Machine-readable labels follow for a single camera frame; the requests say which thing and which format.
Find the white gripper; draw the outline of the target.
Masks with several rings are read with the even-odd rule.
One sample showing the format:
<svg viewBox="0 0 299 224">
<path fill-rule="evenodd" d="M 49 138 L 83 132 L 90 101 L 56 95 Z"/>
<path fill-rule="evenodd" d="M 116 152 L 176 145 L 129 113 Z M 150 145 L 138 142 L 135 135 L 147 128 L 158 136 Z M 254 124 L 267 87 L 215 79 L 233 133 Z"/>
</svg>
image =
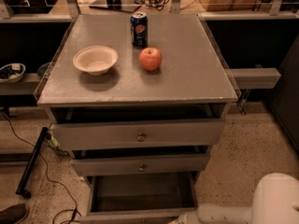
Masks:
<svg viewBox="0 0 299 224">
<path fill-rule="evenodd" d="M 169 224 L 198 224 L 198 217 L 195 211 L 185 212 L 170 221 Z"/>
</svg>

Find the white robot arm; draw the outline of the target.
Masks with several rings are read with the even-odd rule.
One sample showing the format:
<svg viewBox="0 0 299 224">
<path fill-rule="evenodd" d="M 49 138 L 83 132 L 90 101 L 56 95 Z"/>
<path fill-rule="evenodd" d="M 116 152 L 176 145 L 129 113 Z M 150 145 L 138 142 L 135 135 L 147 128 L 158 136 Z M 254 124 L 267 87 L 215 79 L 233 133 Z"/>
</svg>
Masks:
<svg viewBox="0 0 299 224">
<path fill-rule="evenodd" d="M 252 206 L 202 203 L 168 224 L 299 224 L 299 181 L 282 173 L 265 175 L 256 186 Z"/>
</svg>

